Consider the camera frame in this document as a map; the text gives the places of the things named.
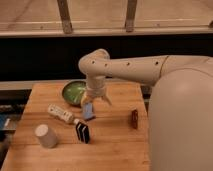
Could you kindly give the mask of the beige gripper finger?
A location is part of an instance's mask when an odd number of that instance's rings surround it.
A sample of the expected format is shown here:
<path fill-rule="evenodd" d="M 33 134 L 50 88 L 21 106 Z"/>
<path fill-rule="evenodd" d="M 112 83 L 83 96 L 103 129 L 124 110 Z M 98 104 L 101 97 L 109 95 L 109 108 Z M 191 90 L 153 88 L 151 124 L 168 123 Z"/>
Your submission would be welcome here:
<path fill-rule="evenodd" d="M 84 106 L 86 103 L 89 103 L 89 102 L 90 102 L 89 97 L 88 97 L 86 94 L 84 94 L 84 95 L 82 96 L 80 105 L 81 105 L 81 106 Z"/>
<path fill-rule="evenodd" d="M 107 102 L 109 105 L 112 105 L 110 99 L 108 98 L 108 96 L 107 96 L 106 94 L 102 96 L 102 99 L 103 99 L 105 102 Z"/>

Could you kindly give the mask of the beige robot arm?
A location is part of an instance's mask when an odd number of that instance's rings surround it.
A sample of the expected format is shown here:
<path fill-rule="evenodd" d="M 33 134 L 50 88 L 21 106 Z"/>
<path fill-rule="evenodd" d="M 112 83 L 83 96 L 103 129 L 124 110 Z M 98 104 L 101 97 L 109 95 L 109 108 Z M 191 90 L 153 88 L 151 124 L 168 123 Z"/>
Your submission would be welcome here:
<path fill-rule="evenodd" d="M 112 59 L 104 49 L 79 60 L 86 99 L 106 96 L 105 78 L 152 87 L 150 171 L 213 171 L 213 57 L 162 55 Z"/>

